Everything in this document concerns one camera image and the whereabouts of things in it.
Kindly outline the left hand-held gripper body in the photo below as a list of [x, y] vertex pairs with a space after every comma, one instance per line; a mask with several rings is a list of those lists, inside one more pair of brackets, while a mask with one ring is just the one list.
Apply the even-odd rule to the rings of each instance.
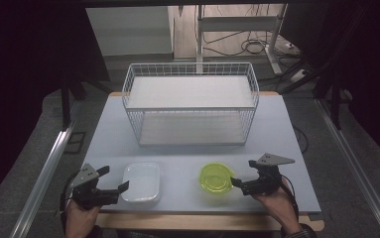
[[100, 176], [90, 164], [85, 164], [70, 183], [71, 198], [82, 208], [88, 210], [94, 206], [115, 204], [120, 192], [115, 189], [99, 189]]

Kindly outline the green plastic container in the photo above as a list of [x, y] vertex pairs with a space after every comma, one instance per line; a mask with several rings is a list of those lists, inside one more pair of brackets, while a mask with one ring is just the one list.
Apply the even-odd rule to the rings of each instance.
[[208, 163], [201, 167], [199, 185], [211, 194], [225, 194], [233, 188], [231, 178], [235, 172], [223, 163]]

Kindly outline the aluminium floor rail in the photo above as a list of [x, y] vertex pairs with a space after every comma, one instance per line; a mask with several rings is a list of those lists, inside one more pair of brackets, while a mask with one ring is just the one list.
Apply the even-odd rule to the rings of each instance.
[[330, 118], [330, 109], [325, 104], [323, 99], [315, 99], [315, 104], [323, 118], [328, 130], [330, 131], [333, 140], [342, 153], [347, 166], [352, 172], [356, 183], [358, 184], [365, 200], [367, 201], [374, 217], [380, 226], [380, 195], [374, 186], [371, 184], [365, 170], [361, 167], [356, 155], [348, 144], [342, 131], [338, 129]]
[[26, 238], [54, 176], [72, 129], [60, 131], [9, 238]]

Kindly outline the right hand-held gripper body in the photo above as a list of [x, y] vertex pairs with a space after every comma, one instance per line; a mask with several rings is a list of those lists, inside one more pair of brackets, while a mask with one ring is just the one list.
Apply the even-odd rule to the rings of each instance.
[[253, 169], [257, 170], [258, 177], [242, 183], [241, 190], [244, 195], [271, 194], [276, 191], [282, 183], [279, 166], [293, 164], [295, 160], [265, 153], [256, 162], [260, 166]]

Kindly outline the person's left hand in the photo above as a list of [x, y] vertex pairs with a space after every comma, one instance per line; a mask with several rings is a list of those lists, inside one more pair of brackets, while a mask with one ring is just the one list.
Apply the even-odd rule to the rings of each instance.
[[99, 210], [99, 206], [94, 206], [88, 210], [83, 209], [72, 200], [67, 206], [65, 231], [69, 227], [90, 228], [94, 226]]

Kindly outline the white rectangular plastic container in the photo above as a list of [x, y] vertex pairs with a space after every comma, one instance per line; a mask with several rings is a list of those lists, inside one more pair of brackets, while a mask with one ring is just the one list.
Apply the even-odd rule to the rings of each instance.
[[156, 163], [134, 163], [123, 174], [129, 187], [121, 193], [122, 199], [134, 209], [156, 205], [161, 197], [161, 170]]

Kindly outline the white power strip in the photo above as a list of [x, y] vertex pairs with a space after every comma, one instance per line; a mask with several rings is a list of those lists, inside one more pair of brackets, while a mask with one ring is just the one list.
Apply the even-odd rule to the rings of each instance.
[[301, 68], [298, 72], [296, 72], [291, 78], [290, 82], [297, 82], [306, 75], [308, 75], [310, 72], [307, 69]]

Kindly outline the white metal desk frame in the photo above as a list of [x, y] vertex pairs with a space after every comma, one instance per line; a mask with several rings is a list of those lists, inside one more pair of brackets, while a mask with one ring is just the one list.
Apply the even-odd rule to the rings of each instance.
[[202, 55], [202, 33], [203, 32], [251, 32], [263, 31], [271, 32], [271, 40], [264, 47], [265, 54], [275, 75], [282, 75], [282, 70], [274, 54], [274, 48], [279, 36], [287, 4], [283, 4], [276, 16], [248, 16], [248, 17], [203, 17], [202, 5], [195, 7], [196, 23], [195, 35], [197, 62], [203, 61]]

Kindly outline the black floor grate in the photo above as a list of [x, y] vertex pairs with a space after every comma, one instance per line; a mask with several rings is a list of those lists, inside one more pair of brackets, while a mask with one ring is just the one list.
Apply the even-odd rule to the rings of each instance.
[[85, 139], [85, 132], [74, 132], [70, 135], [67, 144], [64, 148], [65, 154], [75, 155], [79, 154]]

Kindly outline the person's right hand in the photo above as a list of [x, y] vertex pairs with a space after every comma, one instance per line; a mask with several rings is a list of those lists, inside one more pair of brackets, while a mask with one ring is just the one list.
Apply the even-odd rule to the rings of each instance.
[[259, 201], [269, 214], [281, 224], [287, 235], [294, 235], [303, 231], [290, 197], [281, 187], [272, 194], [255, 194], [253, 198]]

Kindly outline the black stand leg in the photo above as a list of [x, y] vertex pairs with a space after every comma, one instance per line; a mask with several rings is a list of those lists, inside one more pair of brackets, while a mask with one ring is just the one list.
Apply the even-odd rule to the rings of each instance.
[[62, 113], [63, 113], [63, 131], [65, 131], [71, 121], [69, 96], [72, 95], [75, 100], [84, 100], [86, 92], [79, 80], [63, 80], [62, 87]]

